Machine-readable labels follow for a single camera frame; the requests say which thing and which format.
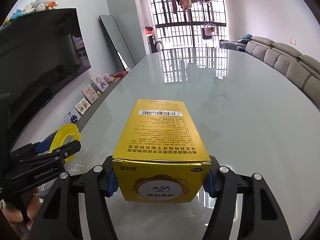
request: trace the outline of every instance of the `photo frame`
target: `photo frame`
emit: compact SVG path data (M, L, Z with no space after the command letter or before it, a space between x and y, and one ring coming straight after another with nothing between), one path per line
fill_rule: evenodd
M66 124L74 123L76 124L81 118L81 115L78 113L77 109L72 108L69 113L63 118Z
M80 112L80 114L84 114L84 112L87 110L81 103L76 104L75 108Z
M82 100L79 102L79 104L82 104L85 109L88 109L91 106L85 98L82 98Z
M91 85L87 85L81 91L91 104L99 98L99 96L97 95L97 93Z
M98 75L92 76L90 79L98 87L98 89L101 92L104 92L107 89L107 87L109 86L107 81L105 81L103 79L103 77L101 77L101 76L98 76Z

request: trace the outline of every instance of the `sofa cushion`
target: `sofa cushion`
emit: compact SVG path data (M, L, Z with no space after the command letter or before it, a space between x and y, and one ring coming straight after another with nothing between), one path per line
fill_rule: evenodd
M267 38L263 38L263 37L259 37L259 36L253 36L253 37L251 37L251 40L257 41L257 42L265 44L267 46L272 46L272 44L275 43L273 40L270 40L270 39L267 39Z
M302 61L299 61L299 64L303 66L310 74L312 74L315 78L320 80L320 74L309 67L307 64L304 64Z
M253 49L258 46L257 43L254 43L253 41L249 41L247 46L245 47L245 52L250 54L252 53Z
M274 65L274 69L281 72L283 75L286 75L291 61L291 58L288 58L284 55L280 55Z
M237 42L238 42L238 43L241 43L241 44L248 44L249 41L251 41L251 40L241 39L241 40L238 40Z
M320 80L310 76L303 92L320 108Z
M300 51L284 43L276 42L272 44L272 46L275 47L276 49L284 51L285 53L288 53L289 55L295 58L299 58L302 55Z
M308 55L302 55L300 56L300 59L302 62L309 67L311 67L314 71L320 74L320 62L314 59L313 57L310 57Z
M299 59L297 59L297 58L295 58L295 57L292 57L292 56L289 55L288 53L285 53L285 52L283 52L283 51L281 51L281 50L279 50L279 49L272 48L272 50L274 50L274 51L276 51L276 52L278 52L278 53L280 53L280 54L282 54L282 55L285 55L286 57L289 57L289 58L291 58L292 60L295 60L296 62L299 61Z
M269 65L270 67L274 67L280 55L280 53L272 49L267 49L263 62Z
M303 91L304 86L312 75L298 62L292 61L290 62L286 76L293 84Z
M265 47L270 48L270 49L273 48L272 45L269 46L269 45L266 45L266 44L263 44L263 43L260 43L260 42L257 42L257 41L252 41L252 42L254 42L255 44L258 44L260 46L265 46Z
M258 45L253 49L251 55L256 57L257 59L263 61L264 57L266 55L267 49L268 48L265 46Z

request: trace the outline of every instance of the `glass table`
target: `glass table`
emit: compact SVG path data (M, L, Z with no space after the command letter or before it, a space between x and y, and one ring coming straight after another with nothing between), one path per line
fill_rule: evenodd
M183 101L210 155L238 174L263 175L299 239L320 209L320 113L286 77L242 52L171 49L146 56L117 85L81 132L82 148L66 163L87 172L113 154L137 99ZM238 195L230 239L237 238ZM202 239L215 200L201 188L190 203L107 199L119 240ZM80 197L84 239L90 239Z

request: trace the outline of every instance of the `red object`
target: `red object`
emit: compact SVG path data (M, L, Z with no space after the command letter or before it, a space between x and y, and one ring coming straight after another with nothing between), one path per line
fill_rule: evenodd
M57 6L56 2L49 2L45 7L48 8L51 7L53 9L54 6Z
M129 71L121 71L121 72L115 73L114 77L124 77L128 73L129 73Z

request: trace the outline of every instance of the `plaid cushion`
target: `plaid cushion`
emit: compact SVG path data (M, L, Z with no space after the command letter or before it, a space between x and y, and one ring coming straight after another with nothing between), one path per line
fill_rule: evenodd
M241 44L235 41L225 41L225 40L220 40L219 45L221 49L232 49L232 50L237 50L238 47L241 47L245 49L247 44Z

